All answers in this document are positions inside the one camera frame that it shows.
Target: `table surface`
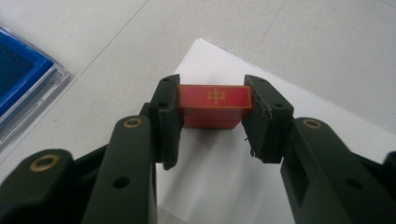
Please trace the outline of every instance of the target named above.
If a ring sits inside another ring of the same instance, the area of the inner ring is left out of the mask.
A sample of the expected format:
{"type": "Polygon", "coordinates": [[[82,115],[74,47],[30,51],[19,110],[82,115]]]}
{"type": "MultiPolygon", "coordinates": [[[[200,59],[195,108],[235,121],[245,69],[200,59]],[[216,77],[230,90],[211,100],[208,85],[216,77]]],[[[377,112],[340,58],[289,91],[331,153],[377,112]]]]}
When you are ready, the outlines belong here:
{"type": "MultiPolygon", "coordinates": [[[[39,150],[65,148],[78,158],[106,144],[115,122],[137,114],[160,78],[176,70],[190,83],[233,80],[245,73],[273,77],[295,105],[296,117],[328,122],[354,152],[382,161],[396,146],[396,104],[384,97],[396,95],[391,0],[0,0],[0,5],[0,23],[73,75],[51,109],[0,154],[0,180],[39,150]],[[224,63],[224,57],[234,56],[203,40],[189,51],[199,36],[248,63],[224,63]],[[201,57],[183,61],[189,54],[201,57]]],[[[240,127],[183,131],[181,146],[187,149],[180,152],[179,168],[158,171],[159,205],[187,223],[291,223],[278,167],[251,159],[247,143],[238,142],[242,136],[240,127]],[[238,150],[218,160],[227,149],[219,147],[223,144],[238,150]],[[230,187],[220,191],[224,184],[230,187]],[[199,192],[185,201],[191,188],[199,192]],[[267,193],[252,197],[251,191],[267,193]]]]}

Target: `blue plastic case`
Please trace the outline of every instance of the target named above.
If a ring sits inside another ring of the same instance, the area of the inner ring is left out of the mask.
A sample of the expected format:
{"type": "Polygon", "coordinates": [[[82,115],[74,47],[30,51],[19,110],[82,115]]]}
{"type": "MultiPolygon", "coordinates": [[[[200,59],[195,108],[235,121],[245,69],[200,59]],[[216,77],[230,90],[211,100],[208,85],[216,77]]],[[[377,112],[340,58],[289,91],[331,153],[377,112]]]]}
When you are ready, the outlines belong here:
{"type": "Polygon", "coordinates": [[[53,62],[0,29],[0,117],[53,66],[53,62]]]}
{"type": "Polygon", "coordinates": [[[69,76],[50,56],[0,26],[0,152],[49,108],[69,76]]]}

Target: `screw hole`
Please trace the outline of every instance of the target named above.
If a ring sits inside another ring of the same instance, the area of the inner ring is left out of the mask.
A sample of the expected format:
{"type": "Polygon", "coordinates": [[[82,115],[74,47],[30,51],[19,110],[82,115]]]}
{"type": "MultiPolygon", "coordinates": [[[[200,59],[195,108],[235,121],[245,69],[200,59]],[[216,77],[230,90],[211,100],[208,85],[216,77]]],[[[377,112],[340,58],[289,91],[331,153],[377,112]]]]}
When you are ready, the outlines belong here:
{"type": "Polygon", "coordinates": [[[129,185],[129,178],[126,176],[122,176],[114,180],[113,187],[115,189],[123,189],[129,185]]]}
{"type": "Polygon", "coordinates": [[[307,126],[308,128],[311,128],[311,129],[318,129],[321,126],[321,124],[319,122],[312,120],[312,119],[305,119],[304,124],[305,124],[305,126],[307,126]]]}
{"type": "Polygon", "coordinates": [[[127,119],[124,122],[124,126],[127,128],[135,128],[142,123],[141,119],[127,119]]]}
{"type": "Polygon", "coordinates": [[[161,108],[165,108],[165,107],[168,107],[168,104],[167,103],[159,103],[158,106],[161,108]]]}
{"type": "Polygon", "coordinates": [[[356,179],[347,179],[346,183],[353,189],[363,189],[363,184],[356,179]]]}
{"type": "Polygon", "coordinates": [[[55,166],[60,158],[60,156],[53,154],[42,156],[30,164],[30,170],[33,172],[46,171],[55,166]]]}

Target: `printed symbol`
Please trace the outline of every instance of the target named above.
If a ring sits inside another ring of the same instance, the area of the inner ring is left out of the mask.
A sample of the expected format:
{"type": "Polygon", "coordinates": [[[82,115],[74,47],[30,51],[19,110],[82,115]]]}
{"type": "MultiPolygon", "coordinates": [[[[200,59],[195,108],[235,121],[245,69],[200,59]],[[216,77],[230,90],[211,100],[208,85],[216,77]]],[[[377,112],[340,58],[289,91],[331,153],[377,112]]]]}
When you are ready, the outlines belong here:
{"type": "Polygon", "coordinates": [[[215,89],[215,91],[209,91],[207,93],[207,99],[215,100],[215,105],[217,105],[219,103],[219,100],[225,100],[225,92],[218,91],[218,89],[215,89]]]}

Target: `transparent plastic case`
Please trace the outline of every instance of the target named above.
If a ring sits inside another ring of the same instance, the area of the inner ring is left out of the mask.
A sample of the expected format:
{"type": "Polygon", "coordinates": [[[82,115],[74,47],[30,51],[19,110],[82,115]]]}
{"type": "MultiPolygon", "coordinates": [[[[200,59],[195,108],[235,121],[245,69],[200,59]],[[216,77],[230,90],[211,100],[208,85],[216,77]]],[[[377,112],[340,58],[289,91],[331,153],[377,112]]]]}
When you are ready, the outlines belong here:
{"type": "Polygon", "coordinates": [[[62,92],[69,72],[0,25],[0,152],[62,92]]]}

